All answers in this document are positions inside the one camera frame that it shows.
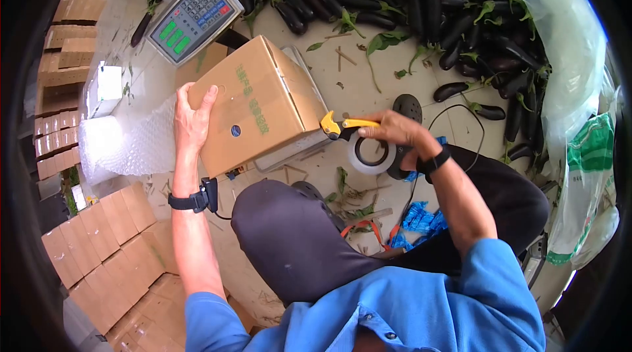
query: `green lcd display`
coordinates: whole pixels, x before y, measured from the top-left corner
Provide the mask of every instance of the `green lcd display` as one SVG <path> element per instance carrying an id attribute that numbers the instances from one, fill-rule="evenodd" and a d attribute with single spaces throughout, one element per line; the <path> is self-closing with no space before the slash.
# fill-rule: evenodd
<path id="1" fill-rule="evenodd" d="M 172 47 L 173 44 L 175 44 L 176 41 L 180 39 L 182 34 L 184 34 L 184 32 L 182 32 L 182 30 L 180 30 L 180 29 L 176 30 L 176 32 L 173 33 L 173 35 L 167 40 L 167 46 Z"/>
<path id="2" fill-rule="evenodd" d="M 185 46 L 187 46 L 189 44 L 189 42 L 191 42 L 191 39 L 189 37 L 184 37 L 179 44 L 176 45 L 175 48 L 173 48 L 173 51 L 176 53 L 176 55 L 179 55 L 180 52 L 182 52 L 182 49 L 185 48 Z"/>
<path id="3" fill-rule="evenodd" d="M 160 39 L 165 39 L 167 36 L 176 28 L 176 22 L 171 20 L 171 22 L 164 28 L 164 30 L 160 33 Z"/>

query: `dark pants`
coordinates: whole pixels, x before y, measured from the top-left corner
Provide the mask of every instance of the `dark pants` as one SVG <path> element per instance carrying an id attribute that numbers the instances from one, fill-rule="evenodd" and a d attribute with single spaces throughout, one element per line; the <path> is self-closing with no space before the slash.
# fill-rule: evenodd
<path id="1" fill-rule="evenodd" d="M 470 166 L 475 153 L 448 145 L 454 160 Z M 494 215 L 498 238 L 516 255 L 540 234 L 549 215 L 546 196 L 501 162 L 478 156 L 468 172 Z M 241 249 L 287 306 L 326 293 L 385 265 L 457 275 L 460 256 L 447 230 L 391 260 L 356 252 L 340 236 L 326 205 L 284 183 L 264 180 L 244 190 L 233 208 Z"/>

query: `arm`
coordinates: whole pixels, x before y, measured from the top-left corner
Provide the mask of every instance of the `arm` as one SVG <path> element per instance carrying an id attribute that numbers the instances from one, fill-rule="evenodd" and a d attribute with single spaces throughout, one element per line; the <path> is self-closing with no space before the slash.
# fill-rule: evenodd
<path id="1" fill-rule="evenodd" d="M 174 197 L 189 197 L 200 190 L 197 161 L 209 129 L 210 110 L 217 98 L 217 86 L 211 86 L 200 109 L 193 111 L 187 100 L 193 83 L 178 89 L 173 129 L 176 139 L 176 170 L 171 193 Z M 193 210 L 171 210 L 173 248 L 180 277 L 187 295 L 207 291 L 223 299 L 224 288 L 219 276 L 219 265 L 209 224 L 204 213 Z"/>
<path id="2" fill-rule="evenodd" d="M 427 161 L 442 150 L 441 144 L 426 128 L 395 111 L 381 111 L 363 118 L 378 121 L 381 126 L 360 128 L 358 133 L 361 137 L 415 148 L 405 156 L 401 169 L 414 170 L 417 157 Z M 452 158 L 432 173 L 431 179 L 461 259 L 480 239 L 498 238 L 492 213 L 470 178 Z"/>

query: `blue shirt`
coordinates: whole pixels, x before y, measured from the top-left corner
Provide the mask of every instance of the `blue shirt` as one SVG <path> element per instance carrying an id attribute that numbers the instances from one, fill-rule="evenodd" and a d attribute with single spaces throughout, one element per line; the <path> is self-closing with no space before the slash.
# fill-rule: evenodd
<path id="1" fill-rule="evenodd" d="M 280 325 L 251 338 L 212 293 L 186 301 L 186 350 L 351 351 L 359 325 L 390 351 L 544 351 L 540 312 L 509 245 L 478 241 L 460 278 L 383 267 L 315 304 L 292 303 Z"/>

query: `person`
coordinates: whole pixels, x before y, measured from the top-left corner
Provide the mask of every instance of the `person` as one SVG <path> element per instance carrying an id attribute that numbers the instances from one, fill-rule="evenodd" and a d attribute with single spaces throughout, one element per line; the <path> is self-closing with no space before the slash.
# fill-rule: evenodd
<path id="1" fill-rule="evenodd" d="M 217 96 L 200 108 L 178 90 L 174 116 L 175 197 L 198 191 L 197 159 Z M 406 144 L 416 158 L 442 146 L 394 111 L 365 118 L 363 137 Z M 326 205 L 284 183 L 264 180 L 236 199 L 231 225 L 250 262 L 286 306 L 280 325 L 249 336 L 227 304 L 207 220 L 172 210 L 173 243 L 185 292 L 187 351 L 543 351 L 538 307 L 516 255 L 546 222 L 540 190 L 499 161 L 449 145 L 431 174 L 448 230 L 394 259 L 353 250 Z"/>

